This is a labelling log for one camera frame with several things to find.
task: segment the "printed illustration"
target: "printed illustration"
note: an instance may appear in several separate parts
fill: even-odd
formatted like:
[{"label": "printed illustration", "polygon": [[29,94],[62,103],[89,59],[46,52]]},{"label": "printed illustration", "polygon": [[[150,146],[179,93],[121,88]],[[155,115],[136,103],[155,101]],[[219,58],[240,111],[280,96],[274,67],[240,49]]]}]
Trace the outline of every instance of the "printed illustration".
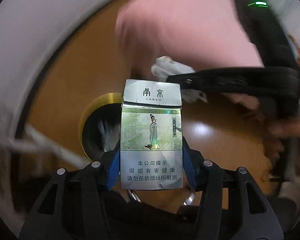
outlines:
[{"label": "printed illustration", "polygon": [[182,150],[180,110],[122,111],[121,150]]},{"label": "printed illustration", "polygon": [[158,133],[157,133],[157,123],[156,119],[154,118],[154,115],[150,115],[150,143],[146,145],[145,147],[151,149],[159,149],[160,146],[158,144],[157,138],[158,138]]}]

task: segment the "tape roll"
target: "tape roll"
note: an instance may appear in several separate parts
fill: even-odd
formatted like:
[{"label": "tape roll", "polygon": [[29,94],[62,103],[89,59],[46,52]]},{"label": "tape roll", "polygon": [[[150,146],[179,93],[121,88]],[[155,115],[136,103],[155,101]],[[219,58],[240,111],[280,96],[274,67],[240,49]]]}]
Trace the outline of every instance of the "tape roll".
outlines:
[{"label": "tape roll", "polygon": [[78,127],[79,140],[90,162],[98,161],[103,152],[99,122],[107,121],[109,125],[120,124],[121,104],[120,93],[108,93],[94,99],[83,111]]}]

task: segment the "hand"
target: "hand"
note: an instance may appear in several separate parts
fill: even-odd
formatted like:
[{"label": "hand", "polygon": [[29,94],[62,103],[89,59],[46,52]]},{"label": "hand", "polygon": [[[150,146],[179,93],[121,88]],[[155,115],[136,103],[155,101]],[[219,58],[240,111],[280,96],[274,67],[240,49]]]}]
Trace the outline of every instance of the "hand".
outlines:
[{"label": "hand", "polygon": [[[261,123],[264,123],[262,136],[264,154],[268,158],[279,158],[279,152],[284,150],[280,139],[289,137],[300,138],[300,116],[271,122],[263,119]],[[300,175],[300,148],[296,158],[296,173]]]}]

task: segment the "person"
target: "person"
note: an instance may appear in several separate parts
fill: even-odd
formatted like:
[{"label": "person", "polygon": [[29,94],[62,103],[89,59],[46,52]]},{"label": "person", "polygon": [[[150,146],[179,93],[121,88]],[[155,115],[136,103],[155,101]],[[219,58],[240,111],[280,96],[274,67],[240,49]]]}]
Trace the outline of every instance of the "person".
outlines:
[{"label": "person", "polygon": [[154,115],[150,115],[150,143],[146,146],[150,150],[151,149],[160,149],[160,146],[158,144],[157,138],[158,138],[158,133],[157,133],[157,120],[154,118]]},{"label": "person", "polygon": [[[298,137],[300,138],[300,115],[296,118],[285,120],[259,120],[264,126],[262,137],[264,154],[268,158],[279,158],[279,152],[284,150],[280,139]],[[296,173],[300,175],[300,149],[296,159]]]}]

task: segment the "blue gripper pad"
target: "blue gripper pad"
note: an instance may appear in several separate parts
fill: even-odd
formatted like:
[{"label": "blue gripper pad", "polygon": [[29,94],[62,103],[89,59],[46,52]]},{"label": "blue gripper pad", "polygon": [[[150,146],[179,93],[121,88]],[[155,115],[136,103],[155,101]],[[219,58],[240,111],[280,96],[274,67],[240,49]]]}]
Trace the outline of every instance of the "blue gripper pad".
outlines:
[{"label": "blue gripper pad", "polygon": [[196,179],[197,174],[185,144],[183,144],[182,146],[182,159],[183,159],[183,169],[186,173],[188,183],[191,188],[195,189],[197,188],[197,179]]},{"label": "blue gripper pad", "polygon": [[114,187],[115,183],[117,182],[119,171],[120,171],[120,147],[116,147],[114,157],[112,159],[112,163],[108,169],[107,183],[106,183],[107,191],[110,191]]},{"label": "blue gripper pad", "polygon": [[198,178],[200,178],[200,167],[203,164],[204,158],[199,151],[190,149],[186,139],[182,137],[182,158],[183,169],[186,173],[189,186],[194,190],[200,190]]}]

